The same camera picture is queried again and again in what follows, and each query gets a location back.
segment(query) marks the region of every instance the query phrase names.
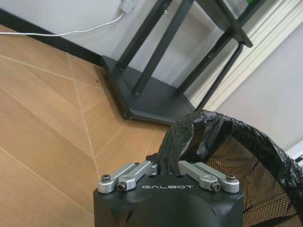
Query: wall outlet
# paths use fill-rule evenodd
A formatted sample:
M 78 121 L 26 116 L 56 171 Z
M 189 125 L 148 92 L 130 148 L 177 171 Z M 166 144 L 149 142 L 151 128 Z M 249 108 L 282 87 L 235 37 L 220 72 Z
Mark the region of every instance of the wall outlet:
M 124 13 L 130 13 L 137 2 L 138 0 L 123 0 L 120 8 L 124 11 Z

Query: shelf base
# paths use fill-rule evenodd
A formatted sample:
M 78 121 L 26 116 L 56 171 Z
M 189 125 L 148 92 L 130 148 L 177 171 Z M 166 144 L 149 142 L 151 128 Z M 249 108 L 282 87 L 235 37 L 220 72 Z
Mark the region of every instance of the shelf base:
M 171 125 L 195 110 L 183 94 L 176 92 L 175 87 L 153 77 L 141 95 L 136 96 L 132 89 L 141 72 L 131 67 L 120 70 L 116 66 L 117 61 L 106 56 L 101 57 L 101 63 L 125 118 Z

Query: black mesh trash can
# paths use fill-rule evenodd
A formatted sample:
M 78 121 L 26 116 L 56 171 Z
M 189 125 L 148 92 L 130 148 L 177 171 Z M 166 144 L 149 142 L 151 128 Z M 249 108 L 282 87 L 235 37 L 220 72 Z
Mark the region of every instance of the black mesh trash can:
M 303 170 L 267 135 L 219 113 L 198 110 L 176 121 L 159 153 L 159 174 L 178 175 L 178 161 L 205 162 L 235 174 L 245 193 L 245 227 L 302 227 Z

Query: floor tile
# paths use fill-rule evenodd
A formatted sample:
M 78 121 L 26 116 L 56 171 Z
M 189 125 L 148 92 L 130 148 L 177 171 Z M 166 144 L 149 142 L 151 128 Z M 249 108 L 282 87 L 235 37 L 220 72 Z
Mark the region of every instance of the floor tile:
M 124 124 L 111 94 L 107 91 L 77 83 L 84 118 L 94 155 L 107 144 Z
M 91 227 L 92 216 L 0 149 L 0 226 Z
M 0 25 L 2 32 L 14 32 Z M 28 36 L 0 36 L 0 55 L 71 78 L 65 52 Z
M 101 67 L 70 54 L 69 58 L 75 80 L 107 90 Z
M 0 88 L 92 156 L 73 81 L 0 58 Z
M 100 175 L 112 173 L 130 162 L 142 162 L 153 142 L 157 126 L 129 121 L 96 157 Z
M 98 181 L 93 159 L 2 89 L 0 146 L 85 210 L 93 212 L 92 192 Z

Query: shelf leg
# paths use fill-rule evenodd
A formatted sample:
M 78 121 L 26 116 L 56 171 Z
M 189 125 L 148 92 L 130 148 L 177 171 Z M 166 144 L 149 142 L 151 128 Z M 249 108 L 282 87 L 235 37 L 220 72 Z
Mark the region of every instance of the shelf leg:
M 220 83 L 222 82 L 222 80 L 224 79 L 224 77 L 226 76 L 226 74 L 228 73 L 228 71 L 231 69 L 232 65 L 235 63 L 235 61 L 237 60 L 237 58 L 241 54 L 242 50 L 243 50 L 243 44 L 239 43 L 236 51 L 233 53 L 233 55 L 231 56 L 231 58 L 228 60 L 228 62 L 224 66 L 223 70 L 220 72 L 220 74 L 217 77 L 217 79 L 211 85 L 211 87 L 207 91 L 206 95 L 203 97 L 203 99 L 200 102 L 200 104 L 197 107 L 197 109 L 203 108 L 205 106 L 205 104 L 207 103 L 207 101 L 209 100 L 209 98 L 212 96 L 212 94 L 214 93 L 214 91 L 220 85 Z
M 144 43 L 152 29 L 163 15 L 164 10 L 167 9 L 171 2 L 172 0 L 157 0 L 156 4 L 153 6 L 139 30 L 127 46 L 126 50 L 121 55 L 117 63 L 118 68 L 122 70 L 126 69 L 128 64 L 140 49 L 141 45 Z
M 183 81 L 183 83 L 177 89 L 177 92 L 183 94 L 189 86 L 197 79 L 197 77 L 206 69 L 206 67 L 215 59 L 220 51 L 227 45 L 232 37 L 225 32 L 217 41 L 215 46 L 207 53 L 207 55 L 200 61 L 195 69 L 189 74 L 189 76 Z
M 152 54 L 149 62 L 147 63 L 142 75 L 140 76 L 138 82 L 134 86 L 133 94 L 139 96 L 145 88 L 149 78 L 152 76 L 152 73 L 156 69 L 158 63 L 160 62 L 162 56 L 164 55 L 166 49 L 168 48 L 171 40 L 175 36 L 178 28 L 180 27 L 182 21 L 187 15 L 189 9 L 195 0 L 183 0 L 179 6 L 176 14 L 174 15 L 171 23 L 166 29 L 163 37 L 161 38 L 156 50 Z

